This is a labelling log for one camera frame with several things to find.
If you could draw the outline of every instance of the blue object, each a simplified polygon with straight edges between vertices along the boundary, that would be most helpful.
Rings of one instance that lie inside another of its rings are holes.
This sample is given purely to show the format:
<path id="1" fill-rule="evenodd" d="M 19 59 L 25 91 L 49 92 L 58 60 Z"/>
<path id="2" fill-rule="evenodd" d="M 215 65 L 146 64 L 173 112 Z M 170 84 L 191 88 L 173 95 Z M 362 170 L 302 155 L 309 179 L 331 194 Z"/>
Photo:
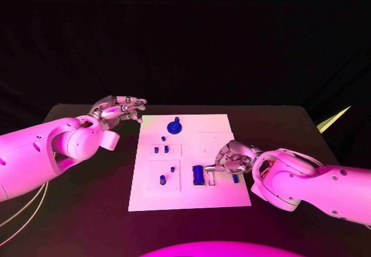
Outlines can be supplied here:
<path id="1" fill-rule="evenodd" d="M 238 176 L 232 175 L 232 177 L 234 177 L 234 183 L 238 183 Z"/>
<path id="2" fill-rule="evenodd" d="M 162 184 L 162 185 L 165 185 L 165 184 L 166 184 L 165 175 L 160 175 L 160 184 Z"/>
<path id="3" fill-rule="evenodd" d="M 182 131 L 182 124 L 179 123 L 179 117 L 167 124 L 167 131 L 170 134 L 178 134 Z"/>
<path id="4" fill-rule="evenodd" d="M 205 185 L 204 166 L 201 166 L 201 165 L 193 166 L 193 185 L 195 186 Z"/>

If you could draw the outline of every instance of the white cable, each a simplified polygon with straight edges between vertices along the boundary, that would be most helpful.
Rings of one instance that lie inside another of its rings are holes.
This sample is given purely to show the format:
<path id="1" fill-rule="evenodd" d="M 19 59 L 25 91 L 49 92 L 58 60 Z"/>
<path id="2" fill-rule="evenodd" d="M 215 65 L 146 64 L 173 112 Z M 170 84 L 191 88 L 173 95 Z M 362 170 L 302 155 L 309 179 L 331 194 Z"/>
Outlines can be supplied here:
<path id="1" fill-rule="evenodd" d="M 20 227 L 20 229 L 17 230 L 17 232 L 0 243 L 0 246 L 19 234 L 19 232 L 22 231 L 22 229 L 25 228 L 25 226 L 29 224 L 29 222 L 30 222 L 33 216 L 36 215 L 36 212 L 38 212 L 38 210 L 39 210 L 39 208 L 40 208 L 42 201 L 45 200 L 48 185 L 49 185 L 49 182 L 46 182 L 46 185 L 45 185 L 45 193 L 43 193 L 43 195 L 42 195 L 40 203 L 39 203 L 39 206 L 38 206 L 38 208 L 36 208 L 36 210 L 35 210 L 35 212 L 33 212 L 33 215 L 30 216 L 27 222 L 26 222 L 25 225 Z"/>
<path id="2" fill-rule="evenodd" d="M 32 204 L 32 202 L 35 201 L 36 197 L 39 196 L 43 187 L 45 187 L 45 184 L 40 186 L 39 192 L 36 193 L 36 195 L 33 196 L 33 198 L 30 199 L 27 204 L 23 206 L 23 208 L 19 210 L 19 212 L 0 224 L 0 227 L 23 212 L 23 210 L 27 208 L 27 206 Z"/>

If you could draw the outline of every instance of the black table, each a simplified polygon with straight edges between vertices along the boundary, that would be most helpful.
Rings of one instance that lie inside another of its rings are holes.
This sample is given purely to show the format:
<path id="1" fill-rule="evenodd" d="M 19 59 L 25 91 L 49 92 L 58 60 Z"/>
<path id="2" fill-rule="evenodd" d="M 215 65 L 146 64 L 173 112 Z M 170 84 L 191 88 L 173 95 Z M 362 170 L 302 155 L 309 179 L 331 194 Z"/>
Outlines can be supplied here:
<path id="1" fill-rule="evenodd" d="M 84 115 L 90 107 L 61 104 L 46 121 Z M 289 148 L 336 164 L 302 107 L 149 105 L 146 114 L 228 114 L 238 141 L 263 150 Z M 1 256 L 139 256 L 208 240 L 258 243 L 305 256 L 371 256 L 371 231 L 362 225 L 329 217 L 306 202 L 295 212 L 283 211 L 251 192 L 251 207 L 128 212 L 139 128 L 134 121 L 121 122 L 115 150 L 101 148 L 52 180 L 39 213 L 0 249 Z M 251 175 L 245 181 L 250 188 Z M 3 219 L 32 194 L 1 203 Z M 32 211 L 4 227 L 1 238 Z"/>

